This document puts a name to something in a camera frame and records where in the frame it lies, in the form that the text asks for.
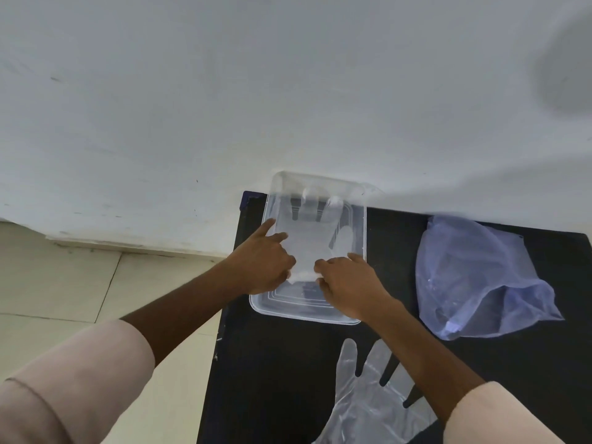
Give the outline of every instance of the white wall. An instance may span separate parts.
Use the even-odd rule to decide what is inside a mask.
[[[227,253],[279,170],[592,223],[592,0],[0,0],[0,216]]]

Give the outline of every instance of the person's left hand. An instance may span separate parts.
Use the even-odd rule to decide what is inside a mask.
[[[296,259],[280,244],[288,234],[280,232],[269,237],[265,234],[275,224],[275,219],[265,221],[220,265],[224,265],[243,293],[259,294],[275,290],[290,276]]]

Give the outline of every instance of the transparent plastic glove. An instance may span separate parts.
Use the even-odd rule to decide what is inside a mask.
[[[403,402],[415,384],[402,364],[389,382],[380,379],[391,357],[384,341],[377,341],[356,377],[356,343],[346,339],[337,361],[335,406],[329,421],[313,444],[407,443],[436,421],[422,397],[408,409]]]

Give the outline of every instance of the forearm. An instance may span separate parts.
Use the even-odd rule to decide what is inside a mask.
[[[441,421],[470,390],[485,383],[416,320],[400,301],[374,307],[366,322],[403,364]]]
[[[221,262],[121,319],[144,335],[158,365],[243,290],[233,272],[226,268],[225,262]]]

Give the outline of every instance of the hand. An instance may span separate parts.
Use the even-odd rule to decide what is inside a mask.
[[[229,270],[242,293],[259,294],[275,290],[290,276],[296,259],[280,244],[288,234],[280,232],[270,237],[265,234],[275,219],[265,221],[249,238],[220,264]]]
[[[367,322],[372,311],[393,300],[362,256],[349,253],[328,261],[317,260],[314,271],[327,301],[350,318]]]

